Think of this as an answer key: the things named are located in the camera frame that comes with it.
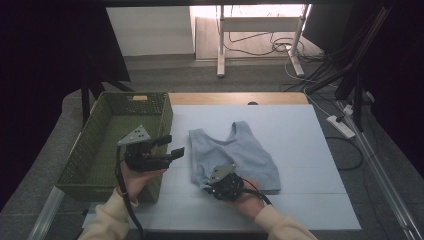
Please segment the white panel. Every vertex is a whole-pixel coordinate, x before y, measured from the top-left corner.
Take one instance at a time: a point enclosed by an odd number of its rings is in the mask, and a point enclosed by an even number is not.
[[[194,53],[190,9],[108,8],[124,56]]]

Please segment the gray tank top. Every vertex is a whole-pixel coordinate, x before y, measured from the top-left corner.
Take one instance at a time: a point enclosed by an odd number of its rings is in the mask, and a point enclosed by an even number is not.
[[[242,178],[256,180],[262,192],[272,194],[281,189],[280,176],[271,155],[253,136],[245,121],[234,122],[225,141],[214,139],[203,129],[189,131],[192,181],[206,188],[209,177],[217,165],[235,164]]]

